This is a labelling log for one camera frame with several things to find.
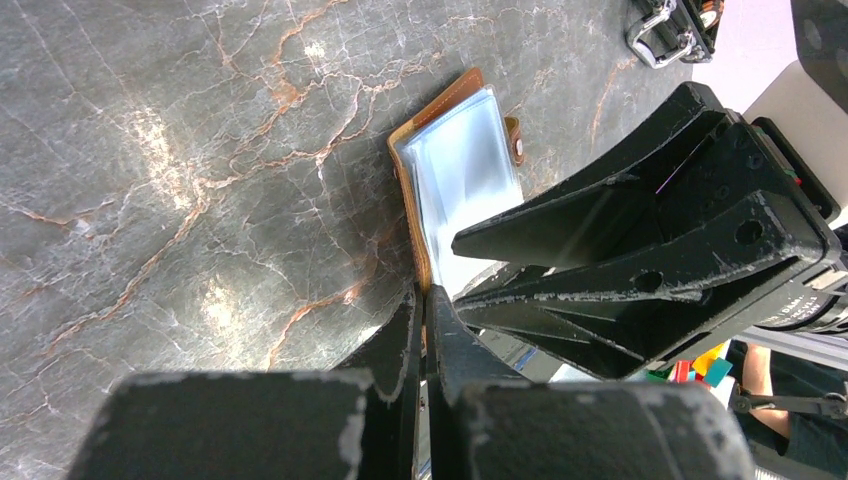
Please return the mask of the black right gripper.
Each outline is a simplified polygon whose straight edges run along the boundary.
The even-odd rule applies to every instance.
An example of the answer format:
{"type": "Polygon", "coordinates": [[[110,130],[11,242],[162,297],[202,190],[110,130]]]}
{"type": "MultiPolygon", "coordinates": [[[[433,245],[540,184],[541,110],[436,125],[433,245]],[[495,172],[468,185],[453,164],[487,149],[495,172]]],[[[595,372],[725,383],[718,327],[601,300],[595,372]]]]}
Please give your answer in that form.
{"type": "Polygon", "coordinates": [[[847,264],[820,188],[756,125],[686,81],[582,170],[458,232],[454,254],[571,268],[616,247],[652,209],[663,243],[459,299],[601,379],[697,356],[758,326],[843,335],[847,264]]]}

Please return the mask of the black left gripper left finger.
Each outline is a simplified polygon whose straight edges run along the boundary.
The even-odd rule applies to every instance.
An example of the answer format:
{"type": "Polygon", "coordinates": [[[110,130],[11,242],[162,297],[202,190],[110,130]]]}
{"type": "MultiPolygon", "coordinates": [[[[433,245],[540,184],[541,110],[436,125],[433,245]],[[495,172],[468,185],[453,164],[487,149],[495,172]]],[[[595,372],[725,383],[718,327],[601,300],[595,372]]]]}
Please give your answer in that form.
{"type": "Polygon", "coordinates": [[[369,388],[359,479],[415,479],[420,411],[424,300],[412,286],[391,318],[345,358],[338,370],[366,370],[369,388]]]}

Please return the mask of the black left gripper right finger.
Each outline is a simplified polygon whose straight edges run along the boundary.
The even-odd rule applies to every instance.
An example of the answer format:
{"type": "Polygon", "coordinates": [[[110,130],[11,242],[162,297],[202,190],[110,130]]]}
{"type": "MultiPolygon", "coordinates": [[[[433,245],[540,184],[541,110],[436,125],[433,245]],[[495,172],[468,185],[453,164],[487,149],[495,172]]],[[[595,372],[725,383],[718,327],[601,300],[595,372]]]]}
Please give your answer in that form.
{"type": "Polygon", "coordinates": [[[483,401],[491,388],[528,383],[460,319],[446,290],[425,296],[426,379],[434,479],[477,479],[475,454],[490,440],[483,401]]]}

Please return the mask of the brown leather card holder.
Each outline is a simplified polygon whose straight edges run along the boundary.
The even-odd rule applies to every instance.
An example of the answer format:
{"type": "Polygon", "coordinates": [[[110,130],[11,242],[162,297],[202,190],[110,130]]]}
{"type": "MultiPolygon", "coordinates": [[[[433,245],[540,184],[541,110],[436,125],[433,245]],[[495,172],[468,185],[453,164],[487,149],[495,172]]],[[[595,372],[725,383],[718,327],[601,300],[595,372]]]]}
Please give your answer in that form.
{"type": "Polygon", "coordinates": [[[455,254],[459,231],[518,206],[524,161],[518,118],[501,112],[493,85],[473,67],[387,139],[408,219],[422,292],[455,296],[493,261],[455,254]]]}

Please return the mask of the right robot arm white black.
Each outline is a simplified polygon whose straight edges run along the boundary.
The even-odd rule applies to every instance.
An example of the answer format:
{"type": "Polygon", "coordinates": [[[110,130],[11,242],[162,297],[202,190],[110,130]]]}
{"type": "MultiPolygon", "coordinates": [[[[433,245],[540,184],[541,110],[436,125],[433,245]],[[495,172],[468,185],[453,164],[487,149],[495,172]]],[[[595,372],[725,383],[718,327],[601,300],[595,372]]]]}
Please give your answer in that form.
{"type": "Polygon", "coordinates": [[[743,114],[681,83],[581,171],[459,232],[503,263],[454,303],[588,375],[623,379],[752,327],[843,335],[847,5],[791,5],[797,57],[743,114]]]}

